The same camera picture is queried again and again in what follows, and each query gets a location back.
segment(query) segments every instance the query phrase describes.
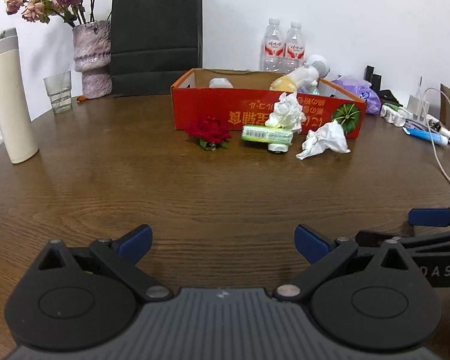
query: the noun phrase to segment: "thermos bottle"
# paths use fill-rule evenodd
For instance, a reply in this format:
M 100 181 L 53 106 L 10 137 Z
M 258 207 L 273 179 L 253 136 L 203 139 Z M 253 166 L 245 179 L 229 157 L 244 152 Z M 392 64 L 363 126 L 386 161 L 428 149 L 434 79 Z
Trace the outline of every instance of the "thermos bottle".
M 38 151 L 25 91 L 15 28 L 0 33 L 0 131 L 10 161 L 26 161 Z

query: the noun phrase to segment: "textured pink vase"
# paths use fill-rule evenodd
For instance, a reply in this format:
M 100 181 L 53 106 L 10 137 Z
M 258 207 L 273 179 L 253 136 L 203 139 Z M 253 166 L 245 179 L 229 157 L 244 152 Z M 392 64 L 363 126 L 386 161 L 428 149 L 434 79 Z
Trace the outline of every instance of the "textured pink vase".
M 82 73 L 82 90 L 87 99 L 109 95 L 110 21 L 101 20 L 73 28 L 75 71 Z

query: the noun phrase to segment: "wooden table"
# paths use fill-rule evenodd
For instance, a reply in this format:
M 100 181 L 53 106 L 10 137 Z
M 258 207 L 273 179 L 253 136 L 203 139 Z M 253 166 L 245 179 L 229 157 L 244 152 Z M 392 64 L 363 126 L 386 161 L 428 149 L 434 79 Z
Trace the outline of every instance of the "wooden table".
M 242 142 L 203 151 L 174 131 L 168 96 L 105 98 L 33 122 L 39 153 L 12 165 L 0 146 L 0 358 L 14 343 L 5 301 L 51 238 L 85 246 L 142 223 L 154 246 L 140 268 L 180 286 L 271 290 L 307 264 L 293 232 L 403 230 L 413 207 L 450 205 L 450 186 L 428 142 L 367 116 L 350 154 L 299 161 Z M 439 149 L 450 175 L 450 150 Z M 450 289 L 432 348 L 450 359 Z

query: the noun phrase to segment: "red and white bottle label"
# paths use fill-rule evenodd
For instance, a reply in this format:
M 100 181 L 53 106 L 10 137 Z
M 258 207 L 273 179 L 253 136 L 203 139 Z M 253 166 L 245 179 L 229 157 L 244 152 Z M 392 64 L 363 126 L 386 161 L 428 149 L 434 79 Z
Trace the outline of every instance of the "red and white bottle label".
M 282 56 L 284 53 L 284 45 L 282 42 L 271 40 L 265 43 L 265 54 L 269 56 Z
M 305 57 L 305 47 L 300 47 L 296 44 L 287 45 L 285 55 L 287 58 L 303 59 Z

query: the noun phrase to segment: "metal screw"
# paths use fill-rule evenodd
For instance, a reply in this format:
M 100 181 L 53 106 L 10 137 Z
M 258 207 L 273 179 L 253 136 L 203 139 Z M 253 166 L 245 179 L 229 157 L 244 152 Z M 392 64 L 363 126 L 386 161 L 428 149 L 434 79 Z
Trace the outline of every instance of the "metal screw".
M 302 292 L 302 290 L 293 284 L 283 284 L 277 288 L 277 294 L 285 298 L 293 298 L 300 295 L 300 292 Z
M 170 294 L 170 290 L 164 286 L 152 286 L 145 293 L 149 298 L 159 299 L 165 298 Z

